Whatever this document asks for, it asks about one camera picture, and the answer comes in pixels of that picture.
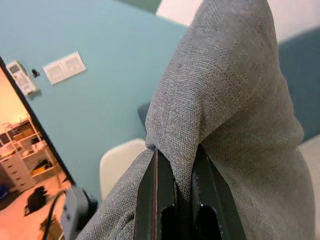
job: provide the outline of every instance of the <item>doorway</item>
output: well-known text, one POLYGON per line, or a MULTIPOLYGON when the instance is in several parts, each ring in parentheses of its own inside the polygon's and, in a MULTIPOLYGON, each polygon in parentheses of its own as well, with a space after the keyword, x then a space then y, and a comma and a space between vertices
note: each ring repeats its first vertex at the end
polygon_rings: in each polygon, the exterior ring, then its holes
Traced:
MULTIPOLYGON (((41 239, 52 199, 75 184, 30 105, 0 58, 0 236, 41 239), (46 204, 31 212, 28 199, 44 187, 46 204)), ((64 198, 56 205, 59 225, 64 198)))

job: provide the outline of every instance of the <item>teal wall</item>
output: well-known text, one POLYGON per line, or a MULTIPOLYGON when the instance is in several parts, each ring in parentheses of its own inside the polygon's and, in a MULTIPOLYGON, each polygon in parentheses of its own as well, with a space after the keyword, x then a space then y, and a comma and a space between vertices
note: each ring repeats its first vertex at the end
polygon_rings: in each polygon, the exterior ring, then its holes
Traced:
POLYGON ((0 22, 1 57, 40 72, 27 101, 76 183, 100 196, 102 155, 145 136, 137 108, 185 28, 112 0, 0 1, 0 22), (74 51, 87 71, 52 86, 42 67, 74 51))

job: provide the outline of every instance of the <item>gray upholstery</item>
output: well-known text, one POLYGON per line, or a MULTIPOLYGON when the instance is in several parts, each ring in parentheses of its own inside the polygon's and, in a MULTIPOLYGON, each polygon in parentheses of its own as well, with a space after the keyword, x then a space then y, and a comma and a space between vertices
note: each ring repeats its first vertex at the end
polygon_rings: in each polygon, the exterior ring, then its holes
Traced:
POLYGON ((178 184, 189 239, 191 173, 202 144, 230 186, 248 240, 313 240, 315 202, 297 144, 267 0, 204 0, 150 104, 147 147, 79 240, 131 240, 137 189, 157 147, 178 184))

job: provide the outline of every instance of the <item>white drawer unit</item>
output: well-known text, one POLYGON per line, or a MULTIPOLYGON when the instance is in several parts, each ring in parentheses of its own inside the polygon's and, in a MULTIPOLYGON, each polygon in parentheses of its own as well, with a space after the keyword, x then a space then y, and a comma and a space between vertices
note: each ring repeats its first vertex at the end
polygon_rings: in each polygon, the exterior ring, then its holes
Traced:
POLYGON ((35 185, 35 182, 30 177, 28 172, 26 172, 24 163, 19 162, 16 154, 4 158, 0 161, 3 169, 6 174, 11 178, 16 189, 20 192, 23 192, 27 189, 32 188, 35 185))

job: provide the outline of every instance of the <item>white wall plate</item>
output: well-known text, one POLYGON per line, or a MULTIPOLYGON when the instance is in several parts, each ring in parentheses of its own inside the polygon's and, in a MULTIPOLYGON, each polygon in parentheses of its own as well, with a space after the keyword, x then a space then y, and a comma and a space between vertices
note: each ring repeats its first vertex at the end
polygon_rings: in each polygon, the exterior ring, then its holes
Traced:
POLYGON ((52 85, 77 75, 86 69, 79 52, 74 52, 43 67, 52 85))

